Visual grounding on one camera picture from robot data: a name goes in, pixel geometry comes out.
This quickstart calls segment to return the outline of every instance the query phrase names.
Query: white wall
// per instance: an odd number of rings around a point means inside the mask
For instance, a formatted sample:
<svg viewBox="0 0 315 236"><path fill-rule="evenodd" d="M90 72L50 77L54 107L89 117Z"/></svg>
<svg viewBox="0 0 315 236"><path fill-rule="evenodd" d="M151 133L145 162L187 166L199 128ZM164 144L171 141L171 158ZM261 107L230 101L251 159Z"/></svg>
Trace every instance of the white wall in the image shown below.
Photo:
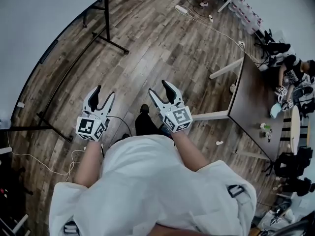
<svg viewBox="0 0 315 236"><path fill-rule="evenodd" d="M0 118L54 39L97 0L0 0Z"/></svg>
<svg viewBox="0 0 315 236"><path fill-rule="evenodd" d="M315 59L315 0L246 0L265 29L282 30L302 60Z"/></svg>

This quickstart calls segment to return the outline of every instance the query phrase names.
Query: pack of bottles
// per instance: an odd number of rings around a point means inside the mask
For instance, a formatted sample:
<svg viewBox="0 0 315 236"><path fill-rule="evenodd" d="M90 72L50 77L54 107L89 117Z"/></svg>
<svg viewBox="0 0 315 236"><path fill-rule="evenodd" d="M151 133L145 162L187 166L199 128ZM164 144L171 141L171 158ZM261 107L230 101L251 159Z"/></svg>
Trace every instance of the pack of bottles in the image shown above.
<svg viewBox="0 0 315 236"><path fill-rule="evenodd" d="M240 19L248 34L252 35L260 29L262 19L253 12L245 0L233 0L228 7Z"/></svg>

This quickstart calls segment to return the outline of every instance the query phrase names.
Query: black pants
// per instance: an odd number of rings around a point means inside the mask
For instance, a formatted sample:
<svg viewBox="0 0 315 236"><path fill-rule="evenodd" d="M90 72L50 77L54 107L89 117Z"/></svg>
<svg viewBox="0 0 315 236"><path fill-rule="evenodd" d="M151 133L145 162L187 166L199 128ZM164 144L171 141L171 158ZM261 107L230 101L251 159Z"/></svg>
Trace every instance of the black pants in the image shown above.
<svg viewBox="0 0 315 236"><path fill-rule="evenodd" d="M141 113L135 121L137 136L144 135L166 135L163 131L158 129L152 122L147 113Z"/></svg>

